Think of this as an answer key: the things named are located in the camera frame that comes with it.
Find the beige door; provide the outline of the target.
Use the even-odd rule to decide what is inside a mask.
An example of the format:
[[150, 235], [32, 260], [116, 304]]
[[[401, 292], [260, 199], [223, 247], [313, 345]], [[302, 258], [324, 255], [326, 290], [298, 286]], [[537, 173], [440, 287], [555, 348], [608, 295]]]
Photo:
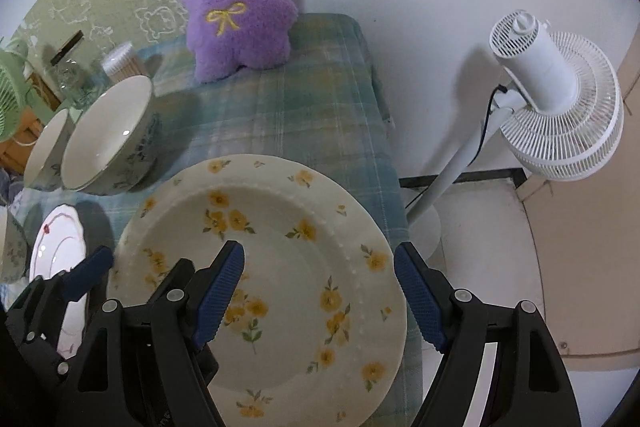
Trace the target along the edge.
[[571, 369], [639, 363], [639, 53], [620, 65], [625, 124], [604, 168], [547, 182], [524, 206], [540, 265], [544, 315]]

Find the green desk fan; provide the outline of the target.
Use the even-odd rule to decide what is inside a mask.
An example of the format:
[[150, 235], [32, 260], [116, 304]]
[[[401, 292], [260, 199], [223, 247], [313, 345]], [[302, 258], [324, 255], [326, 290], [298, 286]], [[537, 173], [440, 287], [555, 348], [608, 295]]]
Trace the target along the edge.
[[14, 38], [1, 49], [1, 141], [12, 138], [20, 127], [25, 107], [26, 80], [24, 66], [28, 55], [27, 43]]

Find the small yellow flower plate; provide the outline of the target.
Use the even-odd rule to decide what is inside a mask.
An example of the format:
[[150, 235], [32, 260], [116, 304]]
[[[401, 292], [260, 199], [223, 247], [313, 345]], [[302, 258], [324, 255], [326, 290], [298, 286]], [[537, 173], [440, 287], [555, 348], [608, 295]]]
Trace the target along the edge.
[[245, 265], [210, 350], [229, 426], [359, 426], [399, 369], [406, 302], [373, 218], [341, 185], [274, 156], [183, 169], [142, 202], [107, 294], [140, 305], [174, 264], [205, 268], [228, 241]]

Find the wooden bed headboard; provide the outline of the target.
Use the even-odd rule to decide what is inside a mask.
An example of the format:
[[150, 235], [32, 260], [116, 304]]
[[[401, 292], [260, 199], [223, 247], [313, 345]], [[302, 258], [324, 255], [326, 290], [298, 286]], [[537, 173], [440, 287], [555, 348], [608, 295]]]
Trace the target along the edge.
[[61, 101], [38, 72], [32, 70], [27, 77], [27, 83], [29, 84], [27, 105], [21, 115], [20, 124], [10, 139], [1, 142], [1, 167], [18, 174], [24, 173], [35, 142], [50, 120], [50, 118], [46, 120], [38, 118], [29, 104], [40, 98], [44, 107], [50, 109], [52, 113], [55, 113], [61, 105]]

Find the white red pattern plate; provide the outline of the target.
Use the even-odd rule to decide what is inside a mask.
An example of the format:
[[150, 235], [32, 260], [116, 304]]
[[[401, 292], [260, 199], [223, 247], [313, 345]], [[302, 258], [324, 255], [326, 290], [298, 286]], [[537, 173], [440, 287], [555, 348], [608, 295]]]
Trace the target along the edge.
[[[85, 259], [87, 247], [77, 210], [71, 205], [59, 205], [44, 218], [38, 230], [28, 279], [50, 279], [61, 271], [70, 272]], [[64, 359], [76, 355], [86, 325], [87, 296], [68, 304], [58, 336], [58, 353]]]

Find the blue pattern bowl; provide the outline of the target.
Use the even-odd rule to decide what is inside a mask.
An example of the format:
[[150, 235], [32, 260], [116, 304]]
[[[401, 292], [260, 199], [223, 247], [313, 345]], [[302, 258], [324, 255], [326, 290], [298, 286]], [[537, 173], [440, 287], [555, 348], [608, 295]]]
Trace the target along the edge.
[[52, 192], [62, 186], [63, 155], [75, 124], [70, 111], [61, 109], [40, 133], [24, 172], [24, 187]]

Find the cotton swab container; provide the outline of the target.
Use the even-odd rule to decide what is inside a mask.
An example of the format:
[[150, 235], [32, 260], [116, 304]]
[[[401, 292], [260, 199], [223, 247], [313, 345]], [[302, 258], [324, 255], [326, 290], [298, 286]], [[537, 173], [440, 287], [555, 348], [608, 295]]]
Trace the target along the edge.
[[114, 83], [134, 76], [146, 76], [148, 72], [131, 41], [116, 46], [103, 57], [102, 69]]

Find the white standing fan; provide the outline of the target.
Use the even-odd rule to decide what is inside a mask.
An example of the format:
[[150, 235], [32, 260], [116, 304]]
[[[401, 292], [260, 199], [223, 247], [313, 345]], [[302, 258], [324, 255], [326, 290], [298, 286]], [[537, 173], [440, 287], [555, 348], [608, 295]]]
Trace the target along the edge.
[[409, 225], [430, 259], [442, 240], [435, 202], [501, 133], [520, 164], [542, 179], [573, 182], [613, 157], [624, 127], [623, 95], [614, 67], [591, 40], [515, 10], [491, 29], [489, 46], [510, 77], [491, 92], [485, 116], [442, 172], [411, 202]]

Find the plaid tablecloth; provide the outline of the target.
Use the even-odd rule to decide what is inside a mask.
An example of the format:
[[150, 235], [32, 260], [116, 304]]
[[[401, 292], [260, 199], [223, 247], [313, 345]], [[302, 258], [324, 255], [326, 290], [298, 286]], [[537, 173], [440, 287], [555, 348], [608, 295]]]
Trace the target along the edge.
[[[267, 72], [243, 70], [197, 86], [182, 39], [147, 49], [154, 78], [160, 144], [138, 186], [112, 196], [59, 188], [21, 191], [12, 209], [34, 241], [44, 218], [73, 206], [89, 246], [117, 248], [126, 225], [160, 184], [183, 169], [232, 155], [274, 156], [311, 168], [344, 188], [383, 232], [390, 251], [408, 236], [397, 172], [386, 140], [385, 107], [366, 40], [345, 15], [303, 16], [292, 31], [292, 60]], [[422, 393], [420, 343], [406, 309], [399, 369], [375, 412], [359, 426], [407, 426]]]

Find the purple plush bunny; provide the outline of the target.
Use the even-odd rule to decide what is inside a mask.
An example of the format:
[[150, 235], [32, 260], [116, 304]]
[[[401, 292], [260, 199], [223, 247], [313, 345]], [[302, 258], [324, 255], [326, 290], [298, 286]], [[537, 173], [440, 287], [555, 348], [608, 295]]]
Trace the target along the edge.
[[180, 0], [194, 77], [209, 83], [240, 68], [270, 69], [288, 61], [288, 32], [297, 20], [292, 0]]

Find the glass jar black lid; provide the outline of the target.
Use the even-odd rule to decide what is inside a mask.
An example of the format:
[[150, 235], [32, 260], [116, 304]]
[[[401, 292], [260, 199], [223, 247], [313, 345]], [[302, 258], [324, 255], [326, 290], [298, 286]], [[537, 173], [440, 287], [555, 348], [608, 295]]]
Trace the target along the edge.
[[81, 30], [60, 47], [50, 64], [62, 95], [76, 109], [86, 110], [107, 89], [98, 49]]

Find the ceramic bowl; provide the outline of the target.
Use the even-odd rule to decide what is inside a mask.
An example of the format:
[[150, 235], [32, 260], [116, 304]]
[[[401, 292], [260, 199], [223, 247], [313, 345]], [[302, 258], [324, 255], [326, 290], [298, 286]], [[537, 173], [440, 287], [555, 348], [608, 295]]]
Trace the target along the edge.
[[78, 120], [64, 150], [63, 186], [98, 196], [130, 190], [154, 165], [159, 136], [152, 80], [137, 75], [119, 81]]
[[1, 208], [0, 215], [0, 282], [11, 284], [25, 272], [28, 245], [20, 222], [11, 211]]

